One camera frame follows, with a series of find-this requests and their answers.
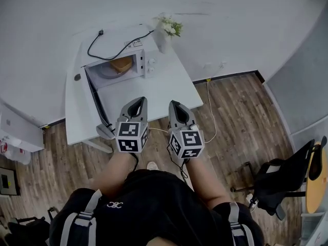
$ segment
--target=white wall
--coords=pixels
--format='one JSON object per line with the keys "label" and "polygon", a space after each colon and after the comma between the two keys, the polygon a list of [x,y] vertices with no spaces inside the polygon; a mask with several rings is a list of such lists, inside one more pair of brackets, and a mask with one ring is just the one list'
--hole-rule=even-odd
{"label": "white wall", "polygon": [[[192,80],[258,69],[271,77],[311,30],[326,0],[0,0],[0,97],[42,125],[65,116],[72,39],[105,25],[184,24],[174,49]],[[203,70],[211,62],[213,70]]]}
{"label": "white wall", "polygon": [[307,39],[268,81],[292,135],[328,116],[323,105],[328,95],[327,30],[328,4]]}

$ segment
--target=baseboard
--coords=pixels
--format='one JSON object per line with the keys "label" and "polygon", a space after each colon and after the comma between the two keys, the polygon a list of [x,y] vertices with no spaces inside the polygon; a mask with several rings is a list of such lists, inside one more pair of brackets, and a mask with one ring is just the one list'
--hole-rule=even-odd
{"label": "baseboard", "polygon": [[50,123],[50,124],[43,125],[40,128],[43,129],[43,130],[45,130],[45,129],[48,129],[50,127],[53,127],[53,126],[55,126],[57,124],[60,124],[60,123],[63,123],[63,122],[65,122],[65,118],[62,118],[62,119],[57,120],[57,121],[55,121],[53,123]]}
{"label": "baseboard", "polygon": [[[223,75],[223,76],[216,76],[216,77],[212,77],[211,80],[214,81],[214,80],[224,79],[224,78],[228,78],[228,77],[240,76],[240,75],[246,75],[246,74],[253,74],[253,73],[257,76],[257,78],[260,80],[261,83],[265,82],[264,78],[262,77],[262,75],[260,74],[260,72],[258,70],[235,73],[235,74],[229,74],[229,75]],[[207,82],[207,80],[206,79],[201,79],[201,80],[193,81],[194,85],[204,83],[204,82]]]}
{"label": "baseboard", "polygon": [[287,134],[287,137],[289,139],[289,142],[291,143],[291,146],[292,146],[292,149],[293,149],[293,152],[295,153],[296,152],[296,149],[295,149],[295,144],[294,144],[294,140],[293,140],[293,137],[291,135],[291,130],[289,129],[289,126],[287,124],[287,121],[283,115],[283,112],[280,108],[280,105],[278,104],[278,101],[276,99],[276,97],[274,96],[274,94],[272,93],[270,87],[267,85],[267,84],[263,84],[267,94],[269,95],[273,105],[275,106],[277,112],[278,112],[278,115],[280,117],[280,120],[282,122],[282,125],[283,127],[285,128],[285,131],[286,131],[286,134]]}

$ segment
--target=person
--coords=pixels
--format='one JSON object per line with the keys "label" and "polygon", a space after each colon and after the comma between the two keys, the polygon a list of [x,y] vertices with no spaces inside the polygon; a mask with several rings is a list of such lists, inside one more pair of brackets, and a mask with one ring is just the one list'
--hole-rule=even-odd
{"label": "person", "polygon": [[[61,245],[66,219],[83,212],[97,190],[102,197],[93,211],[95,245],[251,244],[246,237],[242,243],[233,237],[232,200],[201,158],[186,163],[194,191],[177,176],[158,170],[154,162],[148,169],[131,172],[136,158],[135,154],[115,153],[89,189],[72,193],[51,222],[50,245]],[[238,207],[239,224],[249,228],[253,245],[263,245],[262,231],[249,209],[240,203]],[[69,230],[67,245],[88,245],[88,232],[77,228]]]}

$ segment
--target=white flowers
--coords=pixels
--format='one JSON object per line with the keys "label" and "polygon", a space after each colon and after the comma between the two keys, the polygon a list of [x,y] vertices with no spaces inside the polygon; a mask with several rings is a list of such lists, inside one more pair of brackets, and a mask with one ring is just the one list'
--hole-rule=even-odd
{"label": "white flowers", "polygon": [[175,34],[175,29],[172,27],[172,24],[162,23],[162,28],[168,33]]}
{"label": "white flowers", "polygon": [[170,36],[180,36],[180,32],[182,31],[182,24],[174,21],[170,14],[161,13],[158,16],[160,21],[160,27],[167,32]]}

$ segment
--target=power cord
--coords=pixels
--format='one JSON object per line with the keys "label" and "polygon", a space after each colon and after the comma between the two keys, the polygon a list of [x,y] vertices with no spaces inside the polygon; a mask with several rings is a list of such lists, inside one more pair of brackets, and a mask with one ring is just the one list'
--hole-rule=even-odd
{"label": "power cord", "polygon": [[209,83],[210,83],[210,81],[211,81],[210,78],[207,79],[207,95],[208,95],[208,98],[209,98],[210,110],[211,110],[211,114],[212,114],[212,118],[213,118],[213,122],[214,122],[215,134],[209,141],[205,141],[205,143],[210,143],[216,136],[216,123],[215,123],[215,118],[214,118],[214,115],[213,115],[213,112],[212,112],[212,105],[211,105],[210,92],[209,92]]}
{"label": "power cord", "polygon": [[190,158],[185,158],[185,159],[183,160],[183,162],[182,162],[181,167],[180,167],[177,163],[175,163],[175,162],[173,161],[172,156],[171,156],[171,152],[170,152],[170,150],[169,150],[169,146],[170,146],[170,145],[168,145],[168,146],[166,147],[166,150],[167,150],[168,153],[169,153],[170,159],[171,159],[171,161],[172,161],[174,164],[176,164],[176,165],[178,166],[178,168],[180,169],[181,177],[182,177],[183,181],[185,182],[185,184],[187,184],[186,179],[188,178],[188,175],[183,171],[183,165],[187,164],[187,163],[189,162]]}
{"label": "power cord", "polygon": [[135,160],[136,160],[136,164],[135,164],[135,166],[134,166],[134,169],[133,169],[133,171],[132,172],[134,172],[135,171],[135,169],[137,168],[137,166],[138,166],[138,163],[139,163],[139,159],[138,159],[138,157],[137,157],[137,155],[136,154],[134,154],[134,153],[131,153],[130,152],[130,154],[132,155],[132,157],[134,157],[135,158]]}
{"label": "power cord", "polygon": [[254,206],[253,210],[252,210],[252,211],[250,211],[250,212],[252,213],[253,211],[255,211],[255,210],[256,210],[256,208],[257,208],[257,204],[255,204],[255,206]]}
{"label": "power cord", "polygon": [[125,48],[127,48],[127,47],[129,46],[129,44],[133,43],[134,41],[136,41],[136,40],[138,40],[138,39],[142,39],[142,38],[144,38],[144,37],[150,35],[152,32],[154,32],[154,30],[149,31],[149,33],[148,33],[147,35],[144,35],[144,36],[138,37],[138,38],[136,38],[136,39],[133,39],[132,41],[130,41],[129,43],[127,43],[126,46],[123,47],[123,49],[122,49],[121,51],[119,51],[119,53],[118,53],[116,56],[114,56],[114,57],[112,57],[112,58],[103,58],[103,57],[100,57],[100,56],[97,56],[97,55],[92,55],[92,54],[90,54],[90,49],[91,49],[92,45],[95,43],[95,41],[98,39],[98,37],[100,37],[100,36],[102,36],[102,35],[104,34],[103,29],[101,29],[101,30],[98,32],[98,36],[94,39],[94,41],[91,43],[91,45],[90,45],[89,48],[88,48],[88,56],[95,57],[95,58],[98,58],[98,59],[101,59],[101,60],[107,60],[107,61],[114,60],[114,59],[116,59],[116,58],[117,58],[117,57],[123,52],[123,50],[124,50]]}
{"label": "power cord", "polygon": [[155,130],[159,130],[159,131],[163,131],[163,132],[169,133],[168,131],[163,130],[163,129],[157,129],[157,128],[149,128],[149,129],[155,129]]}

